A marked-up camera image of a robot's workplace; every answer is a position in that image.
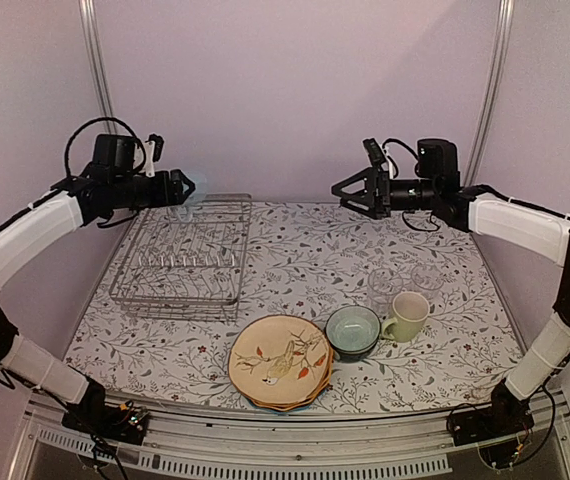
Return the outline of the light blue ceramic mug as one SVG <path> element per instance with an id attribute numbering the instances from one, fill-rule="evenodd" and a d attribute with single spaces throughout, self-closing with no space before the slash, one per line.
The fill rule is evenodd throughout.
<path id="1" fill-rule="evenodd" d="M 190 222 L 193 218 L 194 208 L 202 202 L 209 191 L 206 176 L 197 171 L 187 171 L 185 175 L 194 182 L 195 191 L 184 204 L 173 208 L 174 217 L 182 222 Z"/>

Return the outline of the clear drinking glass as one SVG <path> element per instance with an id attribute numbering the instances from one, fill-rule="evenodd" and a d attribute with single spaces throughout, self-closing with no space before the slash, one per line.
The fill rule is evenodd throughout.
<path id="1" fill-rule="evenodd" d="M 367 279 L 367 299 L 369 307 L 380 317 L 385 318 L 394 298 L 404 287 L 403 278 L 390 268 L 378 268 Z"/>
<path id="2" fill-rule="evenodd" d="M 416 265 L 410 272 L 410 287 L 433 302 L 444 286 L 444 274 L 434 265 Z"/>

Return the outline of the pale green mug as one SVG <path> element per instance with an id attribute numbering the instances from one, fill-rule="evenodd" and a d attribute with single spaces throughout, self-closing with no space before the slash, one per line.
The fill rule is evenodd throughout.
<path id="1" fill-rule="evenodd" d="M 420 333 L 429 314 L 429 301 L 422 294 L 401 292 L 392 301 L 389 318 L 381 326 L 381 338 L 410 342 Z"/>

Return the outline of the cream bird pattern plate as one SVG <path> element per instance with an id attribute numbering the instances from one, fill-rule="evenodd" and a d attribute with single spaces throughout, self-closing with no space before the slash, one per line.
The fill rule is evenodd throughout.
<path id="1" fill-rule="evenodd" d="M 252 401 L 296 405 L 329 380 L 332 354 L 324 332 L 314 323 L 289 315 L 266 316 L 237 336 L 229 353 L 228 377 Z"/>

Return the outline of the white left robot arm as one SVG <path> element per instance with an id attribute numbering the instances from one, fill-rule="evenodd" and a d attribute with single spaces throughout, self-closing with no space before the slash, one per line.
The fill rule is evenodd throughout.
<path id="1" fill-rule="evenodd" d="M 0 226 L 0 370 L 58 399 L 93 434 L 113 426 L 105 389 L 19 331 L 1 298 L 25 278 L 32 263 L 64 237 L 120 210 L 178 206 L 194 192 L 180 170 L 160 170 L 164 140 L 99 135 L 81 173 L 67 173 Z"/>

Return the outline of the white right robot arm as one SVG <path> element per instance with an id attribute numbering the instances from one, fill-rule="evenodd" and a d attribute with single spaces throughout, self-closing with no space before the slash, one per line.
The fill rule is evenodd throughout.
<path id="1" fill-rule="evenodd" d="M 510 197 L 487 184 L 461 182 L 457 147 L 439 138 L 418 140 L 410 152 L 412 179 L 402 179 L 387 145 L 363 142 L 369 164 L 334 184 L 341 206 L 372 219 L 394 211 L 428 211 L 452 229 L 502 240 L 548 262 L 519 273 L 512 298 L 533 298 L 528 313 L 537 312 L 540 331 L 523 358 L 492 391 L 482 427 L 502 436 L 517 424 L 531 396 L 570 360 L 570 214 Z M 518 294 L 516 287 L 524 288 Z"/>

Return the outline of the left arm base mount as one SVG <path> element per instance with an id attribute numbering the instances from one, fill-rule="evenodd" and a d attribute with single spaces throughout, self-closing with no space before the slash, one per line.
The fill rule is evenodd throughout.
<path id="1" fill-rule="evenodd" d="M 118 406 L 106 403 L 105 388 L 94 380 L 78 404 L 67 404 L 62 426 L 103 439 L 141 445 L 147 432 L 149 412 L 127 400 Z"/>

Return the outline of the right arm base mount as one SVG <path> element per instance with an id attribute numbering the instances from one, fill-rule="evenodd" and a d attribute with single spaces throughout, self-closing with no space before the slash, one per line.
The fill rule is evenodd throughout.
<path id="1" fill-rule="evenodd" d="M 534 427 L 529 401 L 519 400 L 502 381 L 493 389 L 489 406 L 479 408 L 468 404 L 467 411 L 462 411 L 463 407 L 454 407 L 446 420 L 454 444 L 469 445 L 511 436 L 505 442 L 482 447 L 480 458 L 493 469 L 514 467 L 524 450 L 524 441 L 516 440 L 515 435 L 524 433 L 528 437 Z"/>

